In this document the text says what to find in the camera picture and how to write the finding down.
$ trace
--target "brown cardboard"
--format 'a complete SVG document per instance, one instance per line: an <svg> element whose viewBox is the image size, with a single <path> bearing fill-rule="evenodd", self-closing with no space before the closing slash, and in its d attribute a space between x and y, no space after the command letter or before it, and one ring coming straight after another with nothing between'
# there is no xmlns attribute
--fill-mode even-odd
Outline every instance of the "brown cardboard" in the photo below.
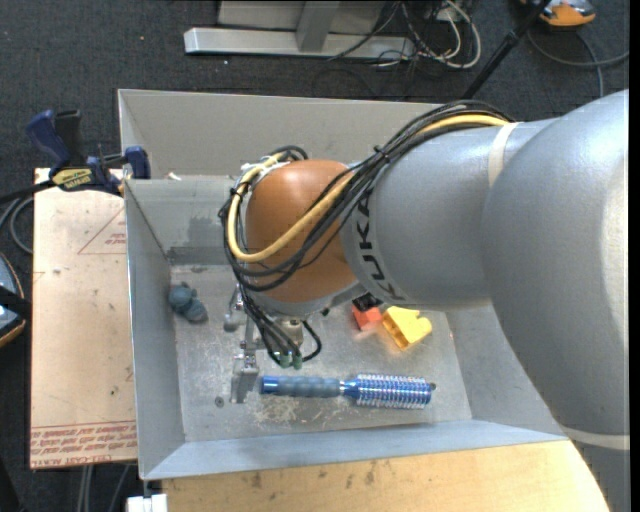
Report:
<svg viewBox="0 0 640 512"><path fill-rule="evenodd" d="M137 457L125 238L121 198L35 195L32 469Z"/></svg>

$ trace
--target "blue clamp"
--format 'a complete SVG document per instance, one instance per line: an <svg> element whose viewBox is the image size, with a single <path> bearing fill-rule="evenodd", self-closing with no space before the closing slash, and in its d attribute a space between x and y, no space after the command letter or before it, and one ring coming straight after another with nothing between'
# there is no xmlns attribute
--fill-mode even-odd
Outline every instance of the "blue clamp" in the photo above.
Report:
<svg viewBox="0 0 640 512"><path fill-rule="evenodd" d="M67 192L99 190L120 196L122 180L114 176L110 168L128 164L131 166L129 177L151 177L147 153L140 146L128 147L124 155L85 157L81 152L80 120L78 110L57 115L46 110L27 125L26 132L33 145L54 160L49 171L52 186Z"/></svg>

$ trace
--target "cable bundle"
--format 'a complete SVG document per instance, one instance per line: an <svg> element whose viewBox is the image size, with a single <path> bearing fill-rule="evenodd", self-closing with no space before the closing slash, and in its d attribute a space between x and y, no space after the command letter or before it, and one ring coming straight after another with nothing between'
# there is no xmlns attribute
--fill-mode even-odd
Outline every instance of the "cable bundle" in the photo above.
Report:
<svg viewBox="0 0 640 512"><path fill-rule="evenodd" d="M243 199L248 196L262 173L269 172L274 166L286 160L307 156L299 148L287 146L274 151L260 163L249 166L236 182L236 186L231 189L229 199L218 215L224 226L225 254L238 280L245 310L260 330L269 355L278 363L281 362L278 354L291 354L294 358L302 357L299 347L283 332L274 319L255 304L247 292L272 290L290 279L297 270L313 264L339 233L358 202L373 190L382 174L414 147L444 133L501 126L510 121L507 115L491 105L475 100L450 103L418 116L399 130L384 146L375 147L368 158L338 174L287 232L258 252L247 252L246 243L243 243L244 229L241 218ZM337 221L340 222L338 228L332 228ZM308 235L294 254L276 265L265 264L265 260L277 254L303 230L308 230ZM315 247L317 242L328 233L330 233L328 240L321 247ZM309 259L312 249L317 252ZM302 359L308 360L317 355L321 344L306 321L303 325L317 343L314 353Z"/></svg>
<svg viewBox="0 0 640 512"><path fill-rule="evenodd" d="M372 30L356 45L330 57L328 60L335 61L343 57L348 57L374 36L381 33L396 18L397 13L401 12L402 24L406 26L406 38L413 43L413 49L409 53L405 53L404 48L402 51L387 50L378 57L378 62L374 64L376 67L394 66L403 61L415 64L421 59L439 62L447 68L457 70L469 69L475 66L482 56L482 42L480 33L471 19L470 10L469 12L465 12L456 2L451 0L443 0L431 9L428 16L419 16L413 12L411 2L393 2L384 21L380 22L377 28ZM457 20L453 19L451 13L454 13L458 20L464 21L465 25L468 26L472 36L470 44L465 44L466 41L463 41L463 33L458 28ZM440 21L436 20L441 20L449 25L449 29L455 37L455 46L453 48L438 51L430 45L427 33L433 28L434 23L440 23ZM470 50L472 51L472 55L470 56L465 55L468 53L468 51L465 50L467 46L470 46ZM398 54L398 58L390 59L391 54Z"/></svg>

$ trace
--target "dark carpet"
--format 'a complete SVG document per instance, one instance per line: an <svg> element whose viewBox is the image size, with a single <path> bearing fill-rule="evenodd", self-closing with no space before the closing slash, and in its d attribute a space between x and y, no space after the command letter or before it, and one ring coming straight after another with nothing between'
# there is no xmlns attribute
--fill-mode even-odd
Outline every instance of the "dark carpet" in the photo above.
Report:
<svg viewBox="0 0 640 512"><path fill-rule="evenodd" d="M630 1L592 3L596 20L579 35L598 59L622 54L629 47ZM411 69L405 63L380 71L344 59L186 56L183 33L194 26L213 25L215 2L0 0L0 195L29 186L32 170L50 164L24 132L29 119L42 110L82 110L87 151L94 152L98 143L106 152L119 151L116 91L120 88L431 103L459 99L524 14L516 0L474 4L483 47L478 66L451 71L428 63ZM558 57L592 58L575 31L549 33L538 24L532 33ZM628 59L601 71L604 94L629 87ZM517 119L534 120L564 114L600 92L594 69L554 62L524 38L475 97ZM28 209L18 222L27 244L32 223ZM15 266L30 297L31 258L12 242L6 227L0 232L0 250ZM29 380L27 329L0 349L0 459L26 509L75 510L81 469L28 468ZM107 509L122 471L119 465L96 468L92 510ZM141 492L135 473L129 472L123 496ZM8 492L0 485L0 494L7 499Z"/></svg>

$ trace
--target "brush handle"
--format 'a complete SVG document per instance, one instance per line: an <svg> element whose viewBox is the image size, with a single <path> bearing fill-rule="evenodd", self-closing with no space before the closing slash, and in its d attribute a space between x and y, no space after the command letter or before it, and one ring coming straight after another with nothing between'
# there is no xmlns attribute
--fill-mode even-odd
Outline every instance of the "brush handle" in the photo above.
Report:
<svg viewBox="0 0 640 512"><path fill-rule="evenodd" d="M260 392L279 396L301 396L309 398L331 398L340 395L338 379L322 377L287 377L265 375Z"/></svg>

